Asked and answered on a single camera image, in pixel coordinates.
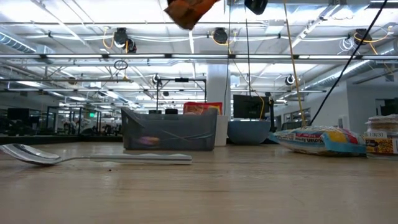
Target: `table surface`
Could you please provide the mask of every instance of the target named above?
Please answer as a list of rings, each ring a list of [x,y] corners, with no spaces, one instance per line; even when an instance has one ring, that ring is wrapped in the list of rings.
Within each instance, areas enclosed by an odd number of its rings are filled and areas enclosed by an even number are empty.
[[[63,156],[121,143],[35,146]],[[398,163],[297,154],[276,145],[186,152],[190,166],[0,155],[1,223],[398,223]]]

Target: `spoon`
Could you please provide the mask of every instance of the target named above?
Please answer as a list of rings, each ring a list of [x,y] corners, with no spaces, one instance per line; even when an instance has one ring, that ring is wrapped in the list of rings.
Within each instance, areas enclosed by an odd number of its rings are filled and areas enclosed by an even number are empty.
[[[101,155],[94,154],[90,156],[78,156],[62,158],[59,155],[44,152],[34,147],[26,146],[23,144],[5,144],[0,145],[0,150],[9,154],[10,156],[22,162],[40,166],[52,166],[60,162],[70,161],[74,159],[89,159],[95,162],[123,162],[135,164],[185,164],[192,163],[192,156],[184,154],[140,154],[140,155]]]

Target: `column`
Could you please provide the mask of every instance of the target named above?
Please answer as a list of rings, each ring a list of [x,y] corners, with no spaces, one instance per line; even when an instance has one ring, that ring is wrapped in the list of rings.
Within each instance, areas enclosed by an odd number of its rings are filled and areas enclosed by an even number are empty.
[[[225,65],[207,65],[207,102],[222,102],[223,111],[231,117],[231,72]]]

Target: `food package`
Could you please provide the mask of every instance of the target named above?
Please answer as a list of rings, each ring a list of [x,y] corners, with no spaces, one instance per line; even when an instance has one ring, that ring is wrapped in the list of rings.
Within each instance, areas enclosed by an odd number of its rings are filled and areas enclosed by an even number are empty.
[[[295,152],[321,156],[365,155],[365,140],[351,131],[328,127],[308,126],[270,133],[269,139]]]
[[[374,116],[366,122],[366,153],[369,157],[398,156],[398,114]]]
[[[199,19],[219,0],[174,0],[168,1],[164,10],[183,29],[192,30]]]
[[[195,103],[186,102],[184,103],[183,114],[203,114],[209,108],[215,108],[218,110],[218,114],[223,114],[223,103]]]

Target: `plastic bag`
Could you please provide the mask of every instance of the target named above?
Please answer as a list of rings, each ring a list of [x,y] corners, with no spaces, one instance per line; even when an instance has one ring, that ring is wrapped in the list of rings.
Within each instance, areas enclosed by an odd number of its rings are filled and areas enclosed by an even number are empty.
[[[362,136],[335,127],[304,127],[270,133],[269,139],[295,152],[323,156],[360,156],[366,153]]]
[[[164,11],[183,29],[192,30],[199,19],[219,0],[174,0],[168,1]]]

